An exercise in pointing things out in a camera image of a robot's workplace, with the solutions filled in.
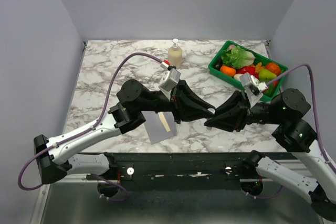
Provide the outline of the grey envelope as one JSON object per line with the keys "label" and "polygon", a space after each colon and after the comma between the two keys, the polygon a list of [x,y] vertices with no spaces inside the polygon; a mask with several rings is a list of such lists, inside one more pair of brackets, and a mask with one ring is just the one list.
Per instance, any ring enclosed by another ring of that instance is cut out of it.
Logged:
{"label": "grey envelope", "polygon": [[169,138],[176,136],[177,134],[176,123],[174,121],[172,112],[163,112],[163,113],[171,129],[170,132],[167,132],[165,130],[164,126],[162,125],[159,119],[158,113],[152,111],[143,112],[143,115],[146,119],[146,121],[144,122],[144,126],[151,144],[156,144],[161,141],[167,140]]}

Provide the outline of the beige letter paper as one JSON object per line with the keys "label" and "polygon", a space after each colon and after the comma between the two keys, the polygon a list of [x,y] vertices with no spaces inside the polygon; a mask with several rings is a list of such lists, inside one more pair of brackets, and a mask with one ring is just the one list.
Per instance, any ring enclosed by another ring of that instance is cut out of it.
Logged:
{"label": "beige letter paper", "polygon": [[168,122],[167,122],[167,120],[166,120],[166,118],[165,118],[164,113],[163,113],[163,112],[159,112],[159,113],[158,113],[158,116],[159,116],[159,119],[160,119],[162,125],[164,126],[165,130],[166,130],[167,132],[170,132],[171,129],[170,129],[169,124],[168,124]]}

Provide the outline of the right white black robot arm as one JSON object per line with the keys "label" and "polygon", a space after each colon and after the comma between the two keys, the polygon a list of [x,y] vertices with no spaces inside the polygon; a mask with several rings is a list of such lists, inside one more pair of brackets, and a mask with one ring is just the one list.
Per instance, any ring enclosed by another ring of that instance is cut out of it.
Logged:
{"label": "right white black robot arm", "polygon": [[270,103],[258,102],[254,106],[250,106],[246,93],[236,91],[205,126],[233,132],[252,123],[277,125],[272,133],[276,142],[301,161],[313,177],[306,178],[258,151],[251,151],[243,159],[239,172],[249,178],[259,175],[279,183],[307,201],[322,218],[334,222],[333,162],[320,150],[316,131],[302,119],[309,110],[310,104],[297,89],[286,89]]}

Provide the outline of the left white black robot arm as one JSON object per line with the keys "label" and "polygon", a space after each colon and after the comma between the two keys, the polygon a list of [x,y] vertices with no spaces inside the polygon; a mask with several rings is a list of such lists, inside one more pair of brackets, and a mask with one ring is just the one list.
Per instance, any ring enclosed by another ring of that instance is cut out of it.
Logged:
{"label": "left white black robot arm", "polygon": [[119,102],[101,119],[64,135],[35,137],[35,152],[39,154],[36,162],[42,184],[52,184],[68,174],[77,174],[80,168],[84,173],[112,179],[116,175],[116,166],[105,155],[89,158],[87,165],[77,164],[76,155],[103,140],[135,130],[145,122],[144,111],[171,112],[176,123],[214,116],[214,106],[198,97],[184,80],[180,80],[169,95],[167,98],[162,91],[150,91],[139,81],[131,79],[117,93]]}

